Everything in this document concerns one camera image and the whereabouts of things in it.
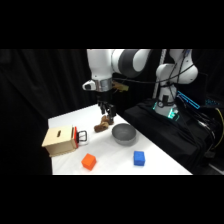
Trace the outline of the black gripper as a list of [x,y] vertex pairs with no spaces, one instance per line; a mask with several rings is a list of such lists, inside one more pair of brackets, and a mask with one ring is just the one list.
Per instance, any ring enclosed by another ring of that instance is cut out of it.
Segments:
[[108,105],[107,113],[110,120],[116,116],[116,107],[113,104],[113,91],[97,92],[97,104],[100,107],[101,113],[105,114],[106,105]]

